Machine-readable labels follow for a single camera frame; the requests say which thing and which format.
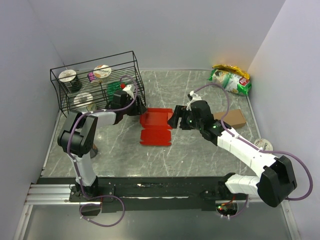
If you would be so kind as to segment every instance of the white wall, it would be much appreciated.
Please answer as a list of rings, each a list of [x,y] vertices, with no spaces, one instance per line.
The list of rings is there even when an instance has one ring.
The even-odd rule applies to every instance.
[[[320,226],[319,10],[318,0],[286,0],[249,68],[262,137],[299,156],[315,182],[309,198],[291,202],[306,240],[319,239]],[[302,167],[294,168],[298,188],[291,197],[298,197],[307,191],[308,179]]]
[[[62,65],[25,0],[0,1],[0,233],[12,239],[39,177],[58,104],[49,69]]]
[[[248,69],[285,0],[29,1],[66,64],[134,50],[141,69]]]

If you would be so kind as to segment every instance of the metal wire rack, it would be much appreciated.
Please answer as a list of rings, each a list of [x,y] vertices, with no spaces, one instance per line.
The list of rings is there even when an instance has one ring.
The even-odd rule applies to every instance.
[[[99,65],[108,65],[111,68],[111,74],[106,82],[93,81],[90,82],[88,74],[94,71],[94,68]],[[75,70],[77,84],[74,86],[66,86],[59,80],[59,74],[65,70]],[[96,108],[104,109],[110,104],[113,99],[113,94],[116,90],[121,89],[121,84],[133,84],[133,81],[122,76],[132,77],[138,86],[137,94],[140,97],[141,103],[146,105],[145,86],[142,81],[138,61],[133,51],[127,51],[115,55],[96,58],[93,60],[78,62],[74,64],[64,65],[50,69],[50,81],[54,87],[60,111],[65,115],[71,110],[76,110],[79,105],[75,104],[75,97],[79,94],[88,93],[93,97],[93,102]],[[85,107],[92,104],[91,100],[84,100],[81,106]]]

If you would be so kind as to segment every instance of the paper cup lid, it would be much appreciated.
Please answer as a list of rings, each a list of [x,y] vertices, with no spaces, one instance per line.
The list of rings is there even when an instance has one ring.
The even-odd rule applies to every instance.
[[[92,104],[94,97],[87,92],[79,93],[75,96],[73,103],[76,107],[83,107]]]
[[[111,74],[111,71],[111,67],[109,67],[108,65],[99,65],[94,68],[93,74],[97,78],[101,79],[108,77]]]
[[[59,81],[62,83],[70,82],[73,79],[75,79],[76,75],[77,73],[75,70],[72,70],[72,69],[64,70],[59,74]]]
[[[254,145],[256,145],[258,148],[262,148],[262,150],[266,151],[273,151],[274,147],[272,146],[271,142],[264,138],[258,138],[254,141]]]

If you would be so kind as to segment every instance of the purple item in basket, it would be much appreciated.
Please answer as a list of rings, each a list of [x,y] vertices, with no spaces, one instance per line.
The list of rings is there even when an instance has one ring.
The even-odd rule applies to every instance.
[[[95,77],[93,72],[88,73],[88,79],[89,79],[90,83],[92,83],[93,81],[97,81],[97,78]]]

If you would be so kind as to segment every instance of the gray tabletop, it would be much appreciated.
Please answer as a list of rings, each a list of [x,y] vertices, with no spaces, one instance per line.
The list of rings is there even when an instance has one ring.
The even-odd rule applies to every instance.
[[[114,223],[121,212],[99,214],[94,221]],[[251,202],[238,217],[188,210],[126,211],[113,227],[79,219],[78,205],[35,205],[24,240],[291,240],[281,206]]]
[[[210,71],[169,70],[141,71],[147,106],[172,108],[185,105],[187,94],[208,83]],[[199,92],[210,105],[211,111],[222,112],[227,108],[223,91],[206,87]],[[230,109],[241,109],[247,123],[237,132],[253,142],[258,132],[245,96],[229,93]],[[58,134],[65,122],[59,119],[54,140],[42,177],[75,177],[66,153],[57,144]],[[204,140],[197,130],[171,130],[171,146],[157,147],[140,144],[139,116],[125,116],[117,125],[98,128],[94,143],[98,155],[92,159],[99,177],[166,177],[166,176],[224,176],[227,173],[255,175],[231,153]]]

